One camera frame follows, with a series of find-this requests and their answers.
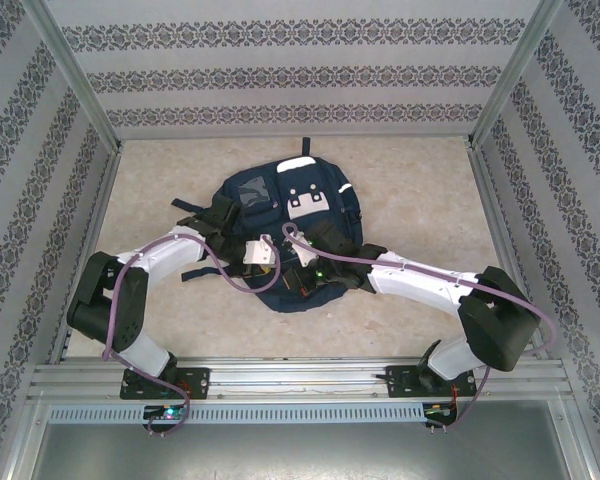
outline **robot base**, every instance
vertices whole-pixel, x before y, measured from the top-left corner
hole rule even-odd
[[[472,371],[461,373],[453,380],[438,379],[434,392],[421,384],[421,371],[421,367],[417,365],[389,365],[385,369],[385,375],[376,377],[386,380],[389,398],[452,397],[454,388],[456,397],[473,397],[476,393]]]
[[[208,368],[178,368],[174,385],[189,394],[191,400],[206,400],[209,392]],[[122,400],[182,400],[182,396],[171,389],[163,388],[129,369],[124,371],[120,387]]]

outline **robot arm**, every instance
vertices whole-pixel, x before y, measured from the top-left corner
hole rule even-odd
[[[182,234],[204,241],[195,229],[176,226],[166,235],[174,237],[173,240],[152,248],[147,254],[140,254],[125,275],[120,290],[113,350],[134,367],[154,377],[163,373],[168,377],[169,370],[175,369],[175,357],[153,341],[142,328],[147,292],[182,265],[199,261],[204,253],[199,243],[177,238]],[[113,290],[124,264],[141,250],[117,256],[98,252],[91,256],[69,307],[69,326],[91,339],[106,343],[111,312],[111,298],[107,292]]]
[[[285,236],[302,265],[284,275],[292,290],[309,295],[322,283],[338,282],[370,293],[407,297],[460,321],[461,335],[435,342],[422,358],[420,382],[429,390],[440,380],[453,380],[483,365],[500,371],[513,370],[540,323],[526,308],[495,294],[526,301],[499,268],[488,267],[481,274],[453,272],[412,262],[377,245],[358,248],[326,222],[314,225],[306,234],[285,231]],[[347,261],[352,257],[360,262]],[[446,279],[437,278],[436,274]]]
[[[393,252],[378,260],[416,265],[458,280],[485,285],[526,300],[509,276],[499,268],[488,267],[483,273],[452,272],[411,262]],[[368,274],[376,293],[400,295],[438,308],[457,318],[463,333],[436,342],[425,354],[429,372],[444,380],[487,365],[500,371],[511,371],[538,328],[540,319],[528,310],[496,295],[490,295],[459,283],[434,278],[413,270],[374,265]]]

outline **beige floor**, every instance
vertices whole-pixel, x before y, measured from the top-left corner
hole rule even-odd
[[[299,138],[130,141],[98,249],[119,253],[185,216],[173,197],[207,205],[232,173],[299,154]],[[441,268],[496,265],[460,138],[315,138],[312,154],[340,165],[360,198],[365,241]],[[404,298],[351,291],[306,313],[279,314],[217,276],[172,275],[149,294],[145,328],[177,356],[419,356],[460,325]],[[99,355],[77,332],[69,355]]]

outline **perforated metal strip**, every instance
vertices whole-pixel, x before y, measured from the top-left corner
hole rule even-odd
[[[58,405],[50,424],[137,424],[142,405]],[[344,405],[195,405],[190,424],[392,423],[423,422],[421,403],[351,403]]]

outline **metal frame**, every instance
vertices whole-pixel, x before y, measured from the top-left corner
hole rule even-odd
[[[472,146],[481,145],[489,135],[489,130],[491,130],[502,111],[509,94],[520,79],[522,72],[524,72],[533,56],[533,52],[540,44],[544,33],[563,3],[564,0],[540,0],[489,100],[487,100],[487,104],[482,109],[473,132],[471,132]]]
[[[82,266],[95,249],[120,160],[121,142],[45,2],[23,0],[23,4],[98,133],[109,150],[117,152],[96,207]],[[518,285],[524,283],[484,159],[477,147],[488,135],[561,4],[561,0],[540,1],[476,127],[465,139],[498,260]],[[542,339],[536,333],[533,343],[538,345]],[[3,479],[31,478],[48,425],[140,423],[144,405],[161,403],[120,400],[118,395],[124,370],[120,365],[105,364],[95,358],[72,358],[60,363],[68,335],[69,330],[63,325],[51,357],[56,364],[35,368]],[[212,370],[209,398],[192,404],[187,423],[422,421],[422,399],[390,399],[386,384],[375,378],[376,374],[384,373],[387,365],[415,364],[417,361],[399,357],[181,359],[179,364],[183,367],[205,366]],[[475,377],[480,381],[482,373],[475,372]],[[561,360],[549,360],[542,355],[538,359],[521,360],[514,372],[492,372],[479,401],[511,400],[547,402],[571,478],[600,478]]]
[[[187,423],[293,424],[422,422],[423,399],[389,398],[386,384],[375,377],[388,365],[417,362],[404,357],[192,358],[179,364],[212,371],[208,399],[192,403]],[[120,400],[123,371],[96,358],[37,366],[2,479],[31,478],[48,425],[140,424],[145,405],[164,403]],[[483,371],[475,372],[476,381],[482,377]],[[513,372],[494,371],[478,399],[512,400],[547,402],[571,478],[600,478],[591,447],[583,442],[584,425],[561,360],[525,358]]]

